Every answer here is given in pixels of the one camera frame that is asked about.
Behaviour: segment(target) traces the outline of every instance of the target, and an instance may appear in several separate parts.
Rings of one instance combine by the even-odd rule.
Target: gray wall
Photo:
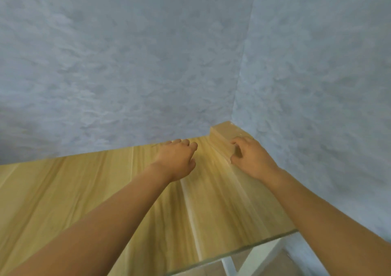
[[[0,0],[0,164],[229,120],[253,0]]]
[[[254,0],[232,120],[391,239],[391,0]],[[288,250],[324,268],[300,235]]]

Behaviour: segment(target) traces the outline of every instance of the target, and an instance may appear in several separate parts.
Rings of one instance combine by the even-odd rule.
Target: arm
[[[167,142],[141,174],[9,276],[107,275],[165,187],[194,169],[196,150],[197,144],[187,139]]]
[[[330,275],[385,275],[391,271],[391,244],[355,222],[280,169],[249,138],[231,141],[242,158],[231,162],[259,179],[275,195]]]

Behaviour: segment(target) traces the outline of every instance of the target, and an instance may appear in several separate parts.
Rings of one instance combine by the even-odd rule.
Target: wooden table
[[[197,167],[164,190],[110,275],[174,274],[296,231],[271,192],[208,139],[190,139]],[[0,166],[0,275],[129,183],[161,145]]]

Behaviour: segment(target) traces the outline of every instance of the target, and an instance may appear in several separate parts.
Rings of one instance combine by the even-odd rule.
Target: textured wall
[[[391,0],[254,0],[232,119],[391,239]],[[297,235],[291,255],[325,274]]]
[[[231,116],[253,0],[0,0],[0,163]]]

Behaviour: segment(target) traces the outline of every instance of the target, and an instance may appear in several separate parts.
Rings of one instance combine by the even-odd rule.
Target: person's right hand
[[[281,171],[272,157],[255,139],[235,137],[230,142],[239,146],[242,152],[241,158],[232,155],[231,163],[251,177],[268,184],[268,181]]]

